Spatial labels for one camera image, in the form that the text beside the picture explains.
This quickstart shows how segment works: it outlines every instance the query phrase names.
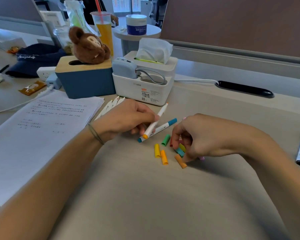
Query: hat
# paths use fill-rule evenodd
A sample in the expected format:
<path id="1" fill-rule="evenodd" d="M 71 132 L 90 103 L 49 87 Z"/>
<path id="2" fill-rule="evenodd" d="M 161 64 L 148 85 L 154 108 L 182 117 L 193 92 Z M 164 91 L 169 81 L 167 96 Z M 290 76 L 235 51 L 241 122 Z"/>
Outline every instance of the hat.
<path id="1" fill-rule="evenodd" d="M 17 63 L 6 72 L 7 75 L 22 78 L 37 78 L 40 67 L 56 67 L 66 52 L 50 44 L 33 44 L 16 53 Z"/>

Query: yellow marker cap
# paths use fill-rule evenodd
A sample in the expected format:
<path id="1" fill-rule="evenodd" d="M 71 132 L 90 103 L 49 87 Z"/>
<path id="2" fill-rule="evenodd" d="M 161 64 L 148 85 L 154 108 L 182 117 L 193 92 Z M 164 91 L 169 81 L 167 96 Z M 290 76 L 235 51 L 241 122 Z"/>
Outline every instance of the yellow marker cap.
<path id="1" fill-rule="evenodd" d="M 168 165 L 168 159 L 164 150 L 161 151 L 161 161 L 163 165 Z"/>
<path id="2" fill-rule="evenodd" d="M 161 157 L 159 144 L 154 145 L 154 156 Z"/>
<path id="3" fill-rule="evenodd" d="M 183 152 L 186 152 L 186 148 L 185 148 L 184 145 L 182 145 L 182 144 L 180 143 L 180 144 L 179 144 L 179 147 L 180 147 L 181 150 L 183 150 Z"/>
<path id="4" fill-rule="evenodd" d="M 187 167 L 187 164 L 184 163 L 184 161 L 182 160 L 182 158 L 180 157 L 179 154 L 176 154 L 174 156 L 174 158 L 176 159 L 176 161 L 179 163 L 179 165 L 182 167 L 182 169 Z"/>

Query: paper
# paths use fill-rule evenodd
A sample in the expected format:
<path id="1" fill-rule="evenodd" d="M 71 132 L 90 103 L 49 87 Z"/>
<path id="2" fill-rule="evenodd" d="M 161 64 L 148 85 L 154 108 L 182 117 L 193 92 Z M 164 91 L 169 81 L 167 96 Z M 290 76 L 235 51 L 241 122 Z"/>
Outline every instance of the paper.
<path id="1" fill-rule="evenodd" d="M 0 206 L 89 123 L 103 102 L 69 99 L 53 90 L 0 126 Z"/>

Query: tissue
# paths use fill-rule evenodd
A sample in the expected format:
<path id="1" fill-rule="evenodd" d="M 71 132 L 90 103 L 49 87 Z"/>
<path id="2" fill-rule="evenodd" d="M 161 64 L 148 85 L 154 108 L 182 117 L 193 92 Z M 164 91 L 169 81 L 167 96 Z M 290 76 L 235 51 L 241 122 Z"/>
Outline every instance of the tissue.
<path id="1" fill-rule="evenodd" d="M 173 45 L 168 41 L 152 38 L 142 38 L 136 58 L 158 61 L 166 64 L 171 56 Z"/>

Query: straw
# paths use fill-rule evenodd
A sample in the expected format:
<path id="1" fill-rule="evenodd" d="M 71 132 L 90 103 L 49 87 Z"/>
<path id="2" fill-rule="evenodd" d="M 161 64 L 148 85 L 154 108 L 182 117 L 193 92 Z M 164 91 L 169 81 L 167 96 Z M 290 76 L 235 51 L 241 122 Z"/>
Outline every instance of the straw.
<path id="1" fill-rule="evenodd" d="M 95 1 L 96 1 L 96 8 L 98 9 L 98 12 L 99 12 L 99 14 L 100 14 L 100 20 L 101 20 L 101 23 L 104 24 L 104 23 L 103 23 L 103 17 L 102 17 L 102 15 L 101 15 L 101 8 L 100 8 L 99 0 L 95 0 Z"/>

